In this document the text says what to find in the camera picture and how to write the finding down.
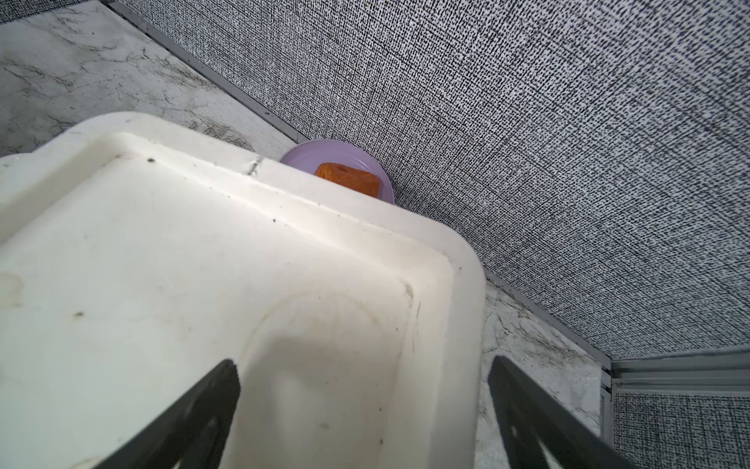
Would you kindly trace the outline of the white plastic drawer cabinet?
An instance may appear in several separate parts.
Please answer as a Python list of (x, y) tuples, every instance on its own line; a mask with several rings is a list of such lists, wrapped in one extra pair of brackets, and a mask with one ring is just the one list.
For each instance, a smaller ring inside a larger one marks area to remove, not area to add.
[(105, 462), (222, 361), (225, 468), (470, 468), (484, 271), (449, 227), (142, 113), (1, 161), (1, 464)]

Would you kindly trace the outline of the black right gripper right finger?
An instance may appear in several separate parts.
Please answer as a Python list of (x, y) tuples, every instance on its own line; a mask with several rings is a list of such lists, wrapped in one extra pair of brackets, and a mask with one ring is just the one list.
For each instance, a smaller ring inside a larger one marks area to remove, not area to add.
[(630, 468), (510, 359), (493, 359), (487, 384), (512, 468)]

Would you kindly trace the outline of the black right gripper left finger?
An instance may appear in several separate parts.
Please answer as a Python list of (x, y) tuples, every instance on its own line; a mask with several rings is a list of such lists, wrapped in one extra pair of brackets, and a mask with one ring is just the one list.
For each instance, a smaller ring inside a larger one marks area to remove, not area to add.
[(226, 359), (98, 464), (100, 468), (217, 468), (240, 397), (236, 364)]

